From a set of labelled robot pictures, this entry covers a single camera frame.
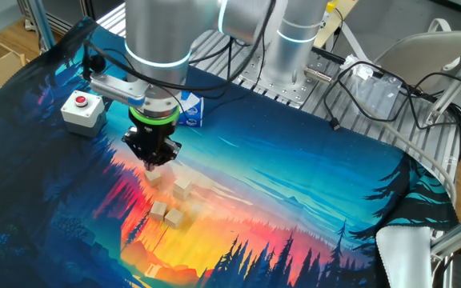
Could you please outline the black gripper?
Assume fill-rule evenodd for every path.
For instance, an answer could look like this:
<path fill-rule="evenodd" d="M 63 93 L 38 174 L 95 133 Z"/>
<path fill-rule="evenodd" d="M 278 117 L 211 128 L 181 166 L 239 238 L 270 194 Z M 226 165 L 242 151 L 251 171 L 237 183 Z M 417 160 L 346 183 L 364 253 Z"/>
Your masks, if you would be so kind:
<path fill-rule="evenodd" d="M 182 144 L 170 139 L 175 129 L 176 125 L 172 123 L 163 125 L 138 123 L 130 128 L 130 134 L 122 136 L 122 141 L 143 163 L 145 169 L 152 171 L 153 166 L 162 166 L 177 158 Z"/>

